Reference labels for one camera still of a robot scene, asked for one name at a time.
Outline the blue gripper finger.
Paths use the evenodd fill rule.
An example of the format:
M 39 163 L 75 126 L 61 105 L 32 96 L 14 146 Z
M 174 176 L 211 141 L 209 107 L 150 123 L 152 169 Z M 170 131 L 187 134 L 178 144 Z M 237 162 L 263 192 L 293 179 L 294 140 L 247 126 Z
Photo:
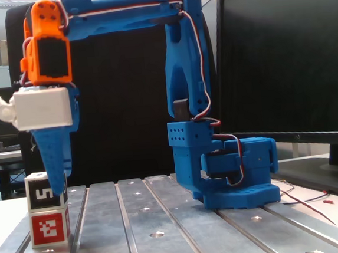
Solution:
M 79 89 L 73 83 L 32 91 L 31 128 L 50 186 L 55 195 L 64 191 L 63 136 L 76 132 L 80 111 Z
M 67 176 L 71 175 L 72 170 L 72 157 L 71 157 L 71 145 L 70 135 L 65 134 L 62 141 L 63 146 L 63 158 L 64 158 L 64 171 Z

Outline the orange gripper housing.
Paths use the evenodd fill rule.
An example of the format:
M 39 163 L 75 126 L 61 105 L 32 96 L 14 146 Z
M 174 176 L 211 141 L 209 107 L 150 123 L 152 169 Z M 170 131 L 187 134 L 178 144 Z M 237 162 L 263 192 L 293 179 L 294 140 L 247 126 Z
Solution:
M 70 42 L 65 36 L 68 16 L 61 0 L 39 0 L 25 16 L 22 43 L 22 86 L 70 83 Z

